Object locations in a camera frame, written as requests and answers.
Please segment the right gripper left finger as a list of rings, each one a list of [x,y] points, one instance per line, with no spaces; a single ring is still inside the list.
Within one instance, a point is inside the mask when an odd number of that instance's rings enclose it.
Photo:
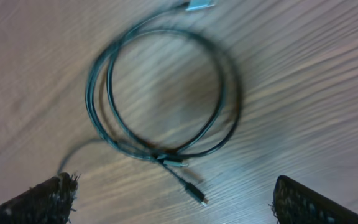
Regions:
[[[66,224],[79,176],[62,172],[0,204],[0,224]]]

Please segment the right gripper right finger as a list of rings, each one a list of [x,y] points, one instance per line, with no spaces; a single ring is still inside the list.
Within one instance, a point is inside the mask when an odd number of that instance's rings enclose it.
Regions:
[[[281,175],[271,204],[279,224],[358,224],[358,214]]]

